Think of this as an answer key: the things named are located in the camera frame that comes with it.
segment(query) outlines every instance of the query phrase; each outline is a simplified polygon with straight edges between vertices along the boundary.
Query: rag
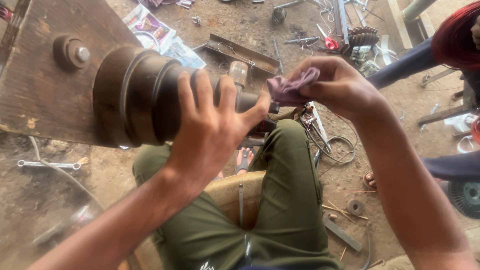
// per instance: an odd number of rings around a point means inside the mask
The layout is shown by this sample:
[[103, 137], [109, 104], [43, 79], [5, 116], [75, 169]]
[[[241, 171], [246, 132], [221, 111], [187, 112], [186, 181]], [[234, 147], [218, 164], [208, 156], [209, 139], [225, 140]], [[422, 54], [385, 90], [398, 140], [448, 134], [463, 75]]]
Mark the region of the rag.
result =
[[300, 94], [300, 87], [316, 82], [320, 76], [320, 70], [316, 67], [310, 67], [302, 72], [299, 79], [289, 81], [282, 76], [275, 76], [267, 79], [268, 92], [272, 101], [280, 107], [291, 106], [299, 107], [312, 100]]

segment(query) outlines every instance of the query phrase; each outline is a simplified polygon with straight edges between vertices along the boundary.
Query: wrench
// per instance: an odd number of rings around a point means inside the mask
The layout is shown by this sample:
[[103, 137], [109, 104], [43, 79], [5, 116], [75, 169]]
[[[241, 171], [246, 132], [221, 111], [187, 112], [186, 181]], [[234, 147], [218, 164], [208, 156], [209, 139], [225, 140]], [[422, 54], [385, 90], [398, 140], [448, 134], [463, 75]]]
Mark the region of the wrench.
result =
[[[52, 164], [53, 166], [57, 166], [59, 168], [67, 168], [67, 169], [74, 169], [74, 170], [78, 170], [82, 166], [80, 163], [74, 163], [74, 164], [50, 163], [50, 164]], [[17, 165], [18, 167], [23, 167], [23, 166], [48, 167], [42, 162], [32, 162], [32, 161], [25, 161], [25, 160], [19, 160], [17, 162]]]

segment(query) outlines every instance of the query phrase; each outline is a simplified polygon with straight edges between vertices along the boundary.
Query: concrete floor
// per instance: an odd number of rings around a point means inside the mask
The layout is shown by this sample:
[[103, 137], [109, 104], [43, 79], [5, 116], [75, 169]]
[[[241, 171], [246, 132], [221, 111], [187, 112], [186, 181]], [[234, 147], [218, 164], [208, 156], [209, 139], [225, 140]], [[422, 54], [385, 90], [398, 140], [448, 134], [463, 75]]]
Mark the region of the concrete floor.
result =
[[[123, 18], [136, 5], [133, 0], [107, 0], [112, 9]], [[318, 8], [309, 2], [287, 8], [287, 18], [281, 25], [271, 22], [272, 7], [286, 0], [266, 0], [265, 4], [254, 5], [247, 0], [225, 4], [218, 0], [197, 0], [190, 10], [172, 4], [153, 9], [152, 13], [168, 26], [177, 30], [177, 34], [184, 43], [190, 47], [205, 43], [209, 34], [214, 33], [224, 38], [235, 41], [252, 50], [274, 56], [272, 38], [279, 44], [279, 53], [282, 58], [285, 73], [290, 72], [303, 58], [310, 56], [310, 50], [300, 50], [297, 45], [283, 45], [283, 41], [292, 39], [297, 31], [306, 31], [308, 36], [319, 35], [316, 23], [324, 28], [326, 25], [318, 18]], [[470, 3], [470, 0], [438, 1], [426, 12], [430, 16], [433, 27], [436, 29], [440, 23], [453, 11]], [[400, 7], [407, 3], [399, 1]], [[383, 17], [377, 1], [369, 1], [369, 9], [379, 17]], [[360, 25], [358, 17], [351, 4], [346, 5], [352, 24]], [[203, 24], [198, 27], [192, 23], [191, 18], [200, 16]], [[368, 25], [379, 29], [379, 34], [387, 34], [383, 21], [371, 14], [365, 21]], [[314, 55], [321, 53], [314, 50]], [[221, 75], [219, 64], [225, 60], [208, 51], [200, 51], [200, 57], [207, 63], [206, 69], [216, 75]], [[427, 125], [423, 132], [419, 132], [416, 120], [430, 112], [438, 103], [438, 110], [445, 110], [459, 101], [451, 101], [451, 95], [456, 92], [463, 82], [458, 80], [459, 72], [450, 74], [427, 87], [421, 88], [421, 78], [425, 74], [436, 74], [444, 67], [436, 67], [426, 72], [411, 76], [380, 91], [388, 98], [393, 108], [401, 116], [405, 112], [403, 124], [416, 150], [422, 157], [438, 157], [441, 155], [456, 154], [457, 140], [451, 136], [453, 130], [443, 122]], [[249, 81], [247, 91], [257, 92], [264, 84], [265, 78], [253, 74]], [[324, 128], [329, 137], [343, 135], [355, 141], [355, 135], [345, 123], [333, 115], [327, 108], [319, 106], [319, 114]], [[1, 134], [0, 137], [0, 269], [24, 269], [40, 257], [46, 250], [32, 247], [31, 241], [41, 232], [50, 228], [60, 220], [68, 218], [79, 207], [88, 203], [88, 198], [78, 196], [73, 199], [79, 190], [66, 183], [66, 180], [55, 172], [44, 171], [38, 174], [34, 171], [18, 170], [16, 161], [19, 159], [32, 159], [33, 149], [24, 137], [11, 134]], [[347, 148], [341, 143], [332, 144], [333, 152], [338, 157], [344, 155]], [[100, 200], [111, 205], [128, 194], [135, 188], [131, 173], [131, 165], [137, 149], [111, 149], [104, 147], [90, 147], [85, 145], [67, 144], [62, 146], [58, 142], [42, 141], [40, 151], [51, 161], [75, 162], [82, 157], [88, 157], [90, 162], [85, 164], [81, 172], [75, 172], [82, 183], [86, 184]], [[405, 252], [398, 243], [392, 229], [388, 225], [380, 201], [375, 193], [339, 192], [342, 190], [364, 190], [361, 177], [370, 170], [369, 162], [361, 142], [357, 146], [357, 156], [353, 162], [346, 165], [334, 164], [331, 160], [321, 159], [319, 179], [325, 183], [324, 198], [336, 206], [343, 208], [350, 198], [356, 198], [365, 203], [363, 215], [369, 218], [372, 236], [371, 261], [379, 259], [393, 259]], [[234, 157], [225, 167], [225, 174], [232, 175]], [[480, 222], [472, 221], [458, 214], [464, 228], [474, 231], [480, 227]], [[353, 224], [343, 216], [337, 222], [348, 234], [366, 246], [365, 222]], [[476, 246], [480, 246], [480, 239], [471, 236], [470, 239]], [[329, 237], [331, 252], [340, 256], [345, 244], [336, 236]], [[149, 240], [146, 240], [139, 249], [142, 263], [147, 269], [160, 269], [156, 251]], [[367, 257], [364, 248], [356, 252], [347, 248], [343, 261], [347, 270], [359, 269]]]

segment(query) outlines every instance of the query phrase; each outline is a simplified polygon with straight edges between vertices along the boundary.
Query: wooden stick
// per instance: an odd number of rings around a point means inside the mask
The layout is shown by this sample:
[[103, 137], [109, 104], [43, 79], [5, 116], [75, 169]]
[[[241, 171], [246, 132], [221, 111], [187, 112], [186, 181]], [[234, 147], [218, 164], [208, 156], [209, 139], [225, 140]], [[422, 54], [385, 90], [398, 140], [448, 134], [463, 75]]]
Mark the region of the wooden stick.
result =
[[340, 210], [338, 207], [336, 207], [331, 201], [327, 201], [329, 204], [331, 204], [333, 207], [335, 207], [340, 213], [342, 213], [349, 221], [353, 222], [354, 224], [357, 224], [355, 221], [353, 221], [351, 218], [349, 218], [342, 210]]
[[345, 250], [347, 250], [347, 247], [345, 247], [345, 248], [343, 249], [342, 256], [340, 256], [340, 260], [343, 259], [343, 255], [345, 254]]
[[327, 208], [327, 209], [330, 209], [330, 210], [335, 210], [335, 211], [338, 211], [338, 212], [343, 212], [343, 213], [345, 213], [345, 214], [348, 214], [348, 215], [351, 215], [351, 216], [354, 216], [354, 217], [357, 217], [357, 218], [361, 218], [361, 219], [364, 219], [364, 220], [368, 220], [367, 217], [357, 216], [357, 215], [350, 214], [350, 213], [345, 212], [345, 211], [342, 211], [342, 210], [339, 211], [339, 210], [337, 210], [337, 209], [335, 209], [335, 208], [333, 208], [333, 207], [330, 207], [330, 206], [322, 205], [322, 207]]

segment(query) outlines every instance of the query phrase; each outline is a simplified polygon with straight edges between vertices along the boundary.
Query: green pants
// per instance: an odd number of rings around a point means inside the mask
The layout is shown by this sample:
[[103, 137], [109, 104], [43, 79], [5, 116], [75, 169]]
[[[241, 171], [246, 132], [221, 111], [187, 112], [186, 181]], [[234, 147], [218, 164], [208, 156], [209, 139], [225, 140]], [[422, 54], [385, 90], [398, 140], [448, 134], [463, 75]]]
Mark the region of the green pants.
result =
[[[138, 185], [165, 164], [168, 146], [144, 146], [133, 165]], [[234, 270], [246, 265], [343, 269], [328, 252], [322, 222], [322, 187], [310, 144], [293, 120], [280, 120], [249, 171], [266, 170], [255, 227], [233, 224], [202, 192], [153, 235], [165, 270]]]

